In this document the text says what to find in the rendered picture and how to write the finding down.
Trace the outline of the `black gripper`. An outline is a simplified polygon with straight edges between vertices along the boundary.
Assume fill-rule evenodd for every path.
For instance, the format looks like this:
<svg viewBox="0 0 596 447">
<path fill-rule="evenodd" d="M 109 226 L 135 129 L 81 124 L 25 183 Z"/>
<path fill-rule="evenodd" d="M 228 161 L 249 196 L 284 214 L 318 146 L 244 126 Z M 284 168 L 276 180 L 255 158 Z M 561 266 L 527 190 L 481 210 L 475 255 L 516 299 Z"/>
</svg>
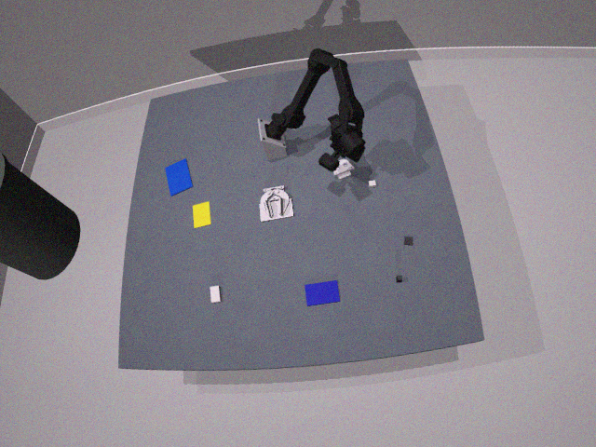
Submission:
<svg viewBox="0 0 596 447">
<path fill-rule="evenodd" d="M 340 165 L 339 160 L 337 158 L 341 156 L 343 146 L 340 144 L 340 142 L 334 140 L 332 136 L 329 139 L 332 141 L 330 147 L 333 148 L 334 153 L 331 155 L 329 155 L 328 153 L 323 153 L 323 156 L 318 161 L 323 168 L 331 172 L 334 172 Z"/>
</svg>

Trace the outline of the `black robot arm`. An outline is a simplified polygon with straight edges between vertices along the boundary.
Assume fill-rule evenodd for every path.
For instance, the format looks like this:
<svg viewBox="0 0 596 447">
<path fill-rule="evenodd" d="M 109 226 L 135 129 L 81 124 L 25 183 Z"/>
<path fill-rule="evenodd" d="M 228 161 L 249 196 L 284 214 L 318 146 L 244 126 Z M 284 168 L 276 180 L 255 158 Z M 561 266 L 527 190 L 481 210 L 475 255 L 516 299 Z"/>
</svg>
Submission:
<svg viewBox="0 0 596 447">
<path fill-rule="evenodd" d="M 339 115 L 328 118 L 332 123 L 332 138 L 343 146 L 341 157 L 349 158 L 358 163 L 366 147 L 360 138 L 364 111 L 355 97 L 351 78 L 347 71 L 347 63 L 334 58 L 331 52 L 320 48 L 312 50 L 307 61 L 308 70 L 298 88 L 292 102 L 283 109 L 281 114 L 273 113 L 272 122 L 264 124 L 267 138 L 281 140 L 280 136 L 289 129 L 298 129 L 303 125 L 306 115 L 304 108 L 309 96 L 318 83 L 318 79 L 332 67 L 335 83 L 339 94 Z M 349 125 L 348 123 L 355 124 Z"/>
</svg>

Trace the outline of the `yellow flat plate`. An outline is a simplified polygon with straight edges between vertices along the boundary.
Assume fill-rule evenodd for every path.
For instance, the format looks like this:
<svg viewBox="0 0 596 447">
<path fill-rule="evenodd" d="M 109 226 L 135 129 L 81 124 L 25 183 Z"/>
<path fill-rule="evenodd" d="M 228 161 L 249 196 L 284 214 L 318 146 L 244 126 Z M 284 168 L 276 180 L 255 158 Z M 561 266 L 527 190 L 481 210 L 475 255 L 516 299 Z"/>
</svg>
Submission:
<svg viewBox="0 0 596 447">
<path fill-rule="evenodd" d="M 210 224 L 210 203 L 202 203 L 193 206 L 194 228 Z"/>
</svg>

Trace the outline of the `blue flat rectangular plate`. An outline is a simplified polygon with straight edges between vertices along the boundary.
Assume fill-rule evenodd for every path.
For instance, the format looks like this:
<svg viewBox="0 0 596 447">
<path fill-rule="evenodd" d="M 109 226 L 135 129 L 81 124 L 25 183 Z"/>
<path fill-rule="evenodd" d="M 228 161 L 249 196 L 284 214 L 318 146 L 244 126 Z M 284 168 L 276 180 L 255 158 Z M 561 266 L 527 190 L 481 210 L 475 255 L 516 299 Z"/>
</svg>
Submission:
<svg viewBox="0 0 596 447">
<path fill-rule="evenodd" d="M 193 187 L 190 171 L 186 161 L 186 159 L 183 159 L 165 168 L 169 183 L 170 196 L 175 196 Z"/>
</svg>

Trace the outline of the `blue flat square plate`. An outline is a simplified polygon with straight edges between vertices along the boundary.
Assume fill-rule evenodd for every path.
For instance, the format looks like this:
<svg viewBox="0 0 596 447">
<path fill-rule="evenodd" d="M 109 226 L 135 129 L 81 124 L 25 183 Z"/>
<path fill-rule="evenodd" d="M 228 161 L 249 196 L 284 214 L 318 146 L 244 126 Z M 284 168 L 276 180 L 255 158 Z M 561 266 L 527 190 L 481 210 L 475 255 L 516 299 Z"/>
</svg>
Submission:
<svg viewBox="0 0 596 447">
<path fill-rule="evenodd" d="M 305 285 L 307 306 L 340 302 L 337 280 Z"/>
</svg>

